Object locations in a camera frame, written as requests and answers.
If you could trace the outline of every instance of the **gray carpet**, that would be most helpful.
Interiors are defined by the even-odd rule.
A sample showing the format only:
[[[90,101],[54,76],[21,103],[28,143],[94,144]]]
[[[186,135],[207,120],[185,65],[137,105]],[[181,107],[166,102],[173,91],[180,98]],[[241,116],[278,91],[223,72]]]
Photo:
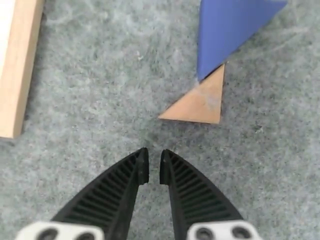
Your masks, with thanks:
[[[220,125],[157,116],[191,89],[199,0],[47,0],[24,122],[0,140],[0,236],[49,220],[141,147],[129,240],[173,240],[162,149],[190,161],[265,240],[320,239],[320,1],[291,0],[228,59]]]

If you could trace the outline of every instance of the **wooden triangle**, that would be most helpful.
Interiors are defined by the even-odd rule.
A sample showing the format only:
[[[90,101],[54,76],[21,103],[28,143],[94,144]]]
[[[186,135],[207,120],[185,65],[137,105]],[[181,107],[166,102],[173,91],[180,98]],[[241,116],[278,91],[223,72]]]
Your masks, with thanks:
[[[221,65],[158,118],[196,123],[218,124],[221,114],[225,65]]]

